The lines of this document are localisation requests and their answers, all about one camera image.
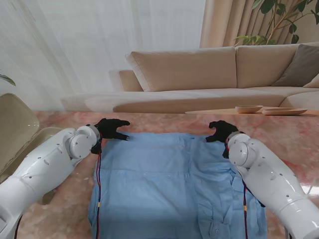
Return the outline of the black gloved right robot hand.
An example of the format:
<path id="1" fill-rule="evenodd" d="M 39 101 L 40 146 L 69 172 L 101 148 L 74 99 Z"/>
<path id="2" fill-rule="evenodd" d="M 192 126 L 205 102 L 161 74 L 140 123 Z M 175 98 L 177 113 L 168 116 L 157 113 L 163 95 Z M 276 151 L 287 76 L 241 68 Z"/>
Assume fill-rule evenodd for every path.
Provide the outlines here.
<path id="1" fill-rule="evenodd" d="M 206 142 L 225 142 L 230 134 L 237 132 L 238 128 L 224 120 L 213 121 L 209 123 L 209 128 L 215 128 L 214 135 L 206 137 Z"/>

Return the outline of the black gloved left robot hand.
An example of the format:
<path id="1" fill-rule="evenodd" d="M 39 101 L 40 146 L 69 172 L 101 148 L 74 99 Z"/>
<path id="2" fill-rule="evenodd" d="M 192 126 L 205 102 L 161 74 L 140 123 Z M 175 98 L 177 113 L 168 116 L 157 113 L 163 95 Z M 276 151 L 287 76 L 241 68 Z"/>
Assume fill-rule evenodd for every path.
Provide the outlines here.
<path id="1" fill-rule="evenodd" d="M 102 138 L 128 140 L 128 136 L 117 132 L 117 129 L 122 126 L 129 126 L 130 123 L 120 119 L 101 119 L 94 127 L 101 133 Z"/>

